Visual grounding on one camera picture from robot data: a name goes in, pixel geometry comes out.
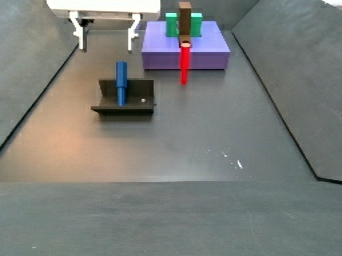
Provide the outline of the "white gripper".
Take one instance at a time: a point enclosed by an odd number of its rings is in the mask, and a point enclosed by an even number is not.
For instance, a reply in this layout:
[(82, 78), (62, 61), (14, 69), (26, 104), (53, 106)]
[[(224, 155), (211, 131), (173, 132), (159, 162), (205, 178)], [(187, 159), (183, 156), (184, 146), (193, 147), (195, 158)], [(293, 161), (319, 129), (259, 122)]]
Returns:
[(140, 20), (156, 20), (160, 16), (160, 0), (46, 0), (46, 5), (57, 17), (69, 18), (74, 27), (73, 35), (78, 39), (78, 50), (86, 51), (86, 37), (81, 18), (122, 19), (132, 18), (128, 28), (127, 50), (132, 51), (132, 41), (139, 38), (136, 32)]

